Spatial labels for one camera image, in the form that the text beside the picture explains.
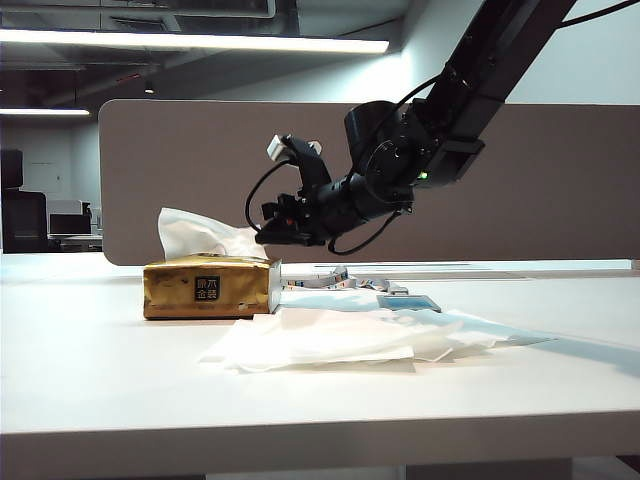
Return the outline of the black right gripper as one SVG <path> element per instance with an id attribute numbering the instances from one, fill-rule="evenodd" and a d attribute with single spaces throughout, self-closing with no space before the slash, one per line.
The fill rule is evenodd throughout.
<path id="1" fill-rule="evenodd" d="M 265 224 L 255 235 L 262 245 L 323 246 L 330 196 L 318 190 L 307 197 L 279 194 L 275 202 L 261 206 Z"/>

